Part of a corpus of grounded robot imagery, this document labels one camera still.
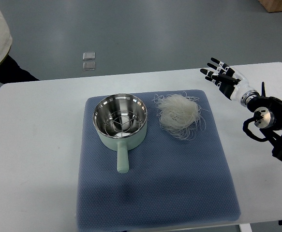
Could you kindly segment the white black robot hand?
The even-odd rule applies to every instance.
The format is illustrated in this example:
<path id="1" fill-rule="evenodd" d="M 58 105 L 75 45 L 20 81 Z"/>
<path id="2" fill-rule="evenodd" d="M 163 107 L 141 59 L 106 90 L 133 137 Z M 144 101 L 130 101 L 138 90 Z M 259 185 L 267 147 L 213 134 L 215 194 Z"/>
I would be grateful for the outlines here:
<path id="1" fill-rule="evenodd" d="M 208 68 L 202 68 L 200 72 L 205 79 L 216 85 L 219 91 L 229 100 L 238 101 L 246 107 L 249 100 L 258 96 L 257 90 L 250 87 L 249 81 L 238 70 L 228 64 L 211 58 Z"/>

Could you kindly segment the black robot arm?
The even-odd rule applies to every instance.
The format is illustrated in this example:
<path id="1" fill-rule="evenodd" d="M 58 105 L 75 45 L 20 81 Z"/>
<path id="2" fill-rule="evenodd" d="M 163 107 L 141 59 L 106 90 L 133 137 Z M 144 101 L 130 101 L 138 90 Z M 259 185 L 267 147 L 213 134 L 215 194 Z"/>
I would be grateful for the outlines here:
<path id="1" fill-rule="evenodd" d="M 250 90 L 240 102 L 253 113 L 253 117 L 244 121 L 243 131 L 258 142 L 270 142 L 272 156 L 282 161 L 282 100 L 267 97 L 262 83 L 261 94 Z"/>

